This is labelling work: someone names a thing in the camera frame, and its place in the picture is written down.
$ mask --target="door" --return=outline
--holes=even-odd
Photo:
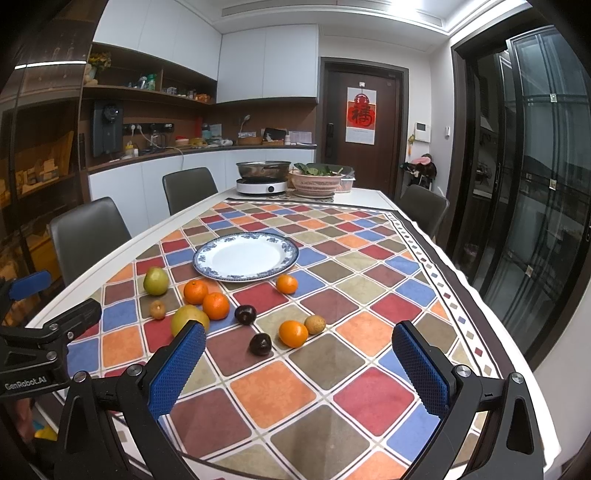
[[[401,135],[401,81],[344,72],[329,67],[325,75],[323,140],[320,162],[353,167],[355,187],[394,194]],[[347,141],[348,88],[375,91],[375,134],[373,144]]]

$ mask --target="upper cabinet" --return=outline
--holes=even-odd
[[[109,0],[94,41],[173,61],[217,80],[222,35],[176,0]]]
[[[178,22],[183,10],[189,13],[174,0],[151,0],[139,38],[139,51],[160,59],[172,60]]]
[[[265,28],[222,37],[217,103],[262,98]]]
[[[223,36],[218,103],[317,95],[317,25],[258,28]]]
[[[178,22],[173,62],[217,80],[222,34],[185,9]]]
[[[139,49],[150,2],[109,0],[96,27],[94,41],[118,47]]]
[[[263,98],[318,95],[318,25],[266,28]]]

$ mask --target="person's hand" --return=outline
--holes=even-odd
[[[30,398],[22,398],[14,403],[14,426],[25,443],[32,442],[35,427]]]

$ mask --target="countertop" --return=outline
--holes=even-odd
[[[181,148],[183,154],[194,154],[203,152],[219,152],[226,150],[316,150],[316,145],[277,145],[274,147],[266,147],[264,145],[232,145],[231,147],[216,147],[216,148]],[[124,165],[133,165],[134,163],[140,163],[147,160],[155,160],[157,158],[175,157],[180,155],[179,151],[173,147],[168,147],[165,151],[159,153],[153,153],[149,155],[141,155],[139,157],[125,158],[121,160],[113,160],[110,162],[101,163],[88,167],[86,171],[89,174],[98,173],[100,171],[111,170],[112,168],[122,167]]]

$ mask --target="electrical cord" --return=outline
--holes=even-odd
[[[154,142],[152,142],[148,137],[146,137],[144,135],[144,132],[142,132],[142,126],[140,124],[138,124],[137,129],[138,129],[138,132],[142,135],[142,137],[144,137],[148,141],[149,145],[152,145],[153,147],[160,148],[158,145],[156,145]],[[183,151],[177,147],[164,147],[164,148],[172,148],[173,150],[178,150],[178,152],[181,154],[181,170],[182,170],[184,168],[184,153],[183,153]]]

